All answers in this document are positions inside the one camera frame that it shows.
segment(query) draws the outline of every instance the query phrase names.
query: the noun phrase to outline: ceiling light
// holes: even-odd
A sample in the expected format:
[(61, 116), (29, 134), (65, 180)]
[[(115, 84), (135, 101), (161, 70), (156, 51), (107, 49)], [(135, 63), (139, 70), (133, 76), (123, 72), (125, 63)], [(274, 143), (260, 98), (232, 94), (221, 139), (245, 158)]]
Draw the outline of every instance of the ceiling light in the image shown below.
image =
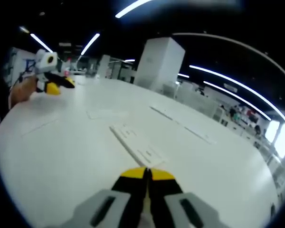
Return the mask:
[(222, 78), (224, 78), (224, 79), (227, 79), (227, 80), (229, 80), (229, 81), (231, 81), (231, 82), (233, 82), (233, 83), (235, 83), (235, 84), (237, 84), (237, 85), (239, 85), (239, 86), (245, 88), (246, 90), (252, 92), (254, 95), (256, 95), (256, 96), (258, 96), (259, 98), (261, 98), (265, 103), (267, 103), (270, 107), (272, 107), (272, 108), (285, 120), (285, 116), (283, 115), (283, 113), (282, 113), (280, 110), (278, 110), (277, 107), (275, 107), (270, 101), (268, 101), (268, 100), (267, 100), (266, 98), (264, 98), (261, 94), (259, 94), (258, 92), (254, 91), (253, 89), (249, 88), (248, 86), (246, 86), (246, 85), (244, 85), (244, 84), (242, 84), (242, 83), (240, 83), (240, 82), (238, 82), (238, 81), (236, 81), (236, 80), (234, 80), (234, 79), (232, 79), (232, 78), (230, 78), (230, 77), (227, 77), (227, 76), (225, 76), (225, 75), (219, 74), (219, 73), (214, 72), (214, 71), (211, 71), (211, 70), (207, 70), (207, 69), (204, 69), (204, 68), (201, 68), (201, 67), (198, 67), (198, 66), (192, 66), (192, 65), (190, 65), (190, 67), (191, 67), (191, 68), (194, 68), (194, 69), (197, 69), (197, 70), (202, 70), (202, 71), (208, 72), (208, 73), (210, 73), (210, 74), (217, 75), (217, 76), (219, 76), (219, 77), (222, 77)]
[(270, 121), (269, 126), (267, 127), (266, 133), (265, 133), (265, 138), (272, 143), (275, 139), (276, 136), (276, 131), (280, 126), (280, 122), (273, 120)]
[(186, 78), (190, 78), (188, 75), (183, 75), (183, 74), (177, 74), (178, 76), (182, 76), (182, 77), (186, 77)]
[(29, 34), (29, 31), (28, 31), (25, 27), (20, 26), (19, 28), (20, 28), (20, 30), (21, 30), (22, 32), (25, 32), (25, 33), (28, 33), (28, 34)]
[(81, 55), (83, 56), (85, 52), (89, 49), (89, 47), (94, 43), (95, 40), (100, 36), (99, 33), (96, 33), (95, 36), (88, 42), (84, 50), (81, 52)]
[(220, 90), (224, 91), (225, 93), (228, 93), (228, 94), (230, 94), (230, 95), (236, 97), (237, 99), (239, 99), (239, 100), (241, 100), (242, 102), (246, 103), (247, 105), (249, 105), (249, 106), (252, 107), (253, 109), (257, 110), (257, 111), (258, 111), (260, 114), (262, 114), (267, 120), (271, 121), (271, 119), (270, 119), (270, 117), (269, 117), (268, 115), (266, 115), (264, 112), (262, 112), (260, 109), (258, 109), (257, 107), (255, 107), (255, 106), (254, 106), (253, 104), (251, 104), (250, 102), (244, 100), (242, 97), (240, 97), (240, 96), (238, 96), (238, 95), (236, 95), (236, 94), (234, 94), (234, 93), (232, 93), (232, 92), (230, 92), (230, 91), (228, 91), (228, 90), (226, 90), (226, 89), (223, 89), (223, 88), (221, 88), (221, 87), (219, 87), (219, 86), (217, 86), (217, 85), (211, 84), (211, 83), (209, 83), (209, 82), (204, 81), (204, 83), (207, 84), (207, 85), (209, 85), (209, 86), (212, 86), (212, 87), (214, 87), (214, 88), (220, 89)]
[(280, 158), (285, 157), (285, 124), (282, 125), (280, 134), (277, 137), (277, 140), (275, 142), (275, 149)]
[(43, 43), (38, 37), (36, 37), (35, 34), (31, 33), (30, 36), (33, 37), (39, 44), (41, 44), (50, 53), (53, 53), (53, 51), (45, 43)]
[(115, 15), (116, 18), (121, 18), (122, 16), (126, 15), (128, 12), (132, 11), (133, 9), (149, 2), (149, 1), (152, 1), (152, 0), (138, 0), (134, 3), (132, 3), (130, 6), (124, 8), (122, 11), (120, 11), (119, 13), (117, 13)]

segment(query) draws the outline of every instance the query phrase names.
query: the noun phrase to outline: black ceiling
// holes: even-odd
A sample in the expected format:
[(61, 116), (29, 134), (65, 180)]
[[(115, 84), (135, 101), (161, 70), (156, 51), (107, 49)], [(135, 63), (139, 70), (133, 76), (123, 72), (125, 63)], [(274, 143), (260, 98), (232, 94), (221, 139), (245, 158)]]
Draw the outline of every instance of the black ceiling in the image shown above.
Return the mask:
[[(236, 5), (201, 7), (193, 0), (153, 0), (126, 16), (115, 14), (134, 0), (52, 0), (38, 5), (23, 3), (17, 24), (35, 33), (52, 50), (79, 55), (75, 45), (85, 46), (97, 32), (100, 38), (86, 55), (140, 59), (147, 39), (168, 37), (175, 32), (207, 32), (236, 39), (255, 47), (285, 69), (285, 1), (249, 0)], [(285, 109), (285, 75), (268, 60), (236, 44), (205, 37), (172, 36), (185, 50), (181, 73), (191, 80), (207, 80), (218, 86), (225, 81), (217, 76), (194, 70), (189, 65), (207, 68), (234, 78), (257, 90), (282, 110)], [(72, 43), (71, 48), (59, 42)], [(14, 45), (36, 51), (39, 44), (24, 33)], [(272, 110), (249, 92), (238, 94), (261, 110)]]

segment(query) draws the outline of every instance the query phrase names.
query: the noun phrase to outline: white pillar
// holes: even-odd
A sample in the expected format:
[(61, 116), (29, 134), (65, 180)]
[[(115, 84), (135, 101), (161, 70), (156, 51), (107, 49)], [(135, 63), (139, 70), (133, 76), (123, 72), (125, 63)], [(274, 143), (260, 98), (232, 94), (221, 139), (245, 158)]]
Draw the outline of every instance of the white pillar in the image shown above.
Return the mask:
[(109, 62), (110, 62), (110, 56), (103, 55), (100, 61), (99, 68), (97, 70), (97, 76), (99, 76), (99, 78), (106, 77), (106, 72), (109, 68)]
[(172, 38), (149, 39), (135, 75), (134, 84), (160, 92), (175, 86), (185, 50)]

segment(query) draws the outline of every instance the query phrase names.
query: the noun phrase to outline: desk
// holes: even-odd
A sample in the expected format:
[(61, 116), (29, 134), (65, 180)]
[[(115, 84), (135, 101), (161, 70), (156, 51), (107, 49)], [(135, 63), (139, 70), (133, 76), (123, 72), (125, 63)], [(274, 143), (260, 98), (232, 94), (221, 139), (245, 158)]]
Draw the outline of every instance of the desk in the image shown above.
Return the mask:
[[(0, 172), (12, 200), (34, 227), (60, 225), (80, 203), (111, 188), (120, 173), (138, 167), (109, 130), (129, 124), (148, 136), (184, 192), (193, 192), (235, 228), (267, 223), (277, 205), (270, 171), (256, 148), (205, 115), (144, 88), (118, 80), (85, 79), (60, 96), (34, 94), (0, 125)], [(188, 127), (203, 129), (208, 144), (150, 109), (160, 106)], [(127, 117), (90, 120), (100, 109)]]

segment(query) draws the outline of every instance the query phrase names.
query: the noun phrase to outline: white tabletop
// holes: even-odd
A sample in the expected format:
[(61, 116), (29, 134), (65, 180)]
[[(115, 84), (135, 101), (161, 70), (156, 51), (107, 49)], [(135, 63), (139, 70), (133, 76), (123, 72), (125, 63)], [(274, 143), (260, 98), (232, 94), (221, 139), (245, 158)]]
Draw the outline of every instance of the white tabletop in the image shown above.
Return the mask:
[[(265, 225), (277, 206), (271, 173), (256, 148), (203, 114), (122, 81), (83, 79), (60, 96), (34, 94), (0, 125), (0, 172), (25, 219), (34, 227), (60, 225), (80, 203), (110, 189), (138, 167), (109, 129), (129, 124), (156, 145), (184, 192), (193, 192), (235, 228)], [(209, 144), (150, 108), (157, 106), (215, 140)], [(88, 114), (112, 116), (91, 120)]]

